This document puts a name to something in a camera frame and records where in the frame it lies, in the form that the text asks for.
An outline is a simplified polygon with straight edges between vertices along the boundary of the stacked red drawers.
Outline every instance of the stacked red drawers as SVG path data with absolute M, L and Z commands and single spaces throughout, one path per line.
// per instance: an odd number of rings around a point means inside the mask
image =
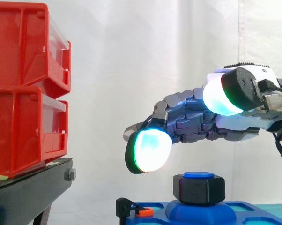
M 0 175 L 67 154 L 70 49 L 45 4 L 0 2 Z

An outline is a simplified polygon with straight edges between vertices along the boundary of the white backdrop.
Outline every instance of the white backdrop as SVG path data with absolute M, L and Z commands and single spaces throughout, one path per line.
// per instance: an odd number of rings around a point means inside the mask
M 118 224 L 115 201 L 170 201 L 172 177 L 209 171 L 226 200 L 282 203 L 282 159 L 272 135 L 243 142 L 176 144 L 166 165 L 142 175 L 125 166 L 126 127 L 164 96 L 200 87 L 207 73 L 238 61 L 282 77 L 282 0 L 44 0 L 72 42 L 69 154 L 72 187 L 49 225 Z

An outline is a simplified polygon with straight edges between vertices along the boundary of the robotic hand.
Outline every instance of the robotic hand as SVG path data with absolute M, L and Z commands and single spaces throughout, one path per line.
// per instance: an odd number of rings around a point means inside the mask
M 126 165 L 135 174 L 154 171 L 174 143 L 241 141 L 260 128 L 273 133 L 282 156 L 282 79 L 266 66 L 226 66 L 208 74 L 203 88 L 166 96 L 144 122 L 128 127 Z

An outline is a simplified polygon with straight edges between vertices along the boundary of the orange clip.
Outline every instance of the orange clip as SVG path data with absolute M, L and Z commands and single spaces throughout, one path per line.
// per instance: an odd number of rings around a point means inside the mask
M 140 210 L 139 214 L 137 214 L 137 212 L 135 213 L 135 216 L 137 217 L 150 217 L 154 215 L 154 209 L 150 208 L 150 207 L 145 207 L 146 210 Z

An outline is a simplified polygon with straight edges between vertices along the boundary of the blue plastic container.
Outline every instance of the blue plastic container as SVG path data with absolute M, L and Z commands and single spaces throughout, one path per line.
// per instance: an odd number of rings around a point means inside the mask
M 127 225 L 282 225 L 282 204 L 221 202 L 203 207 L 186 206 L 178 200 L 138 204 L 154 208 L 154 215 L 140 218 L 132 212 Z

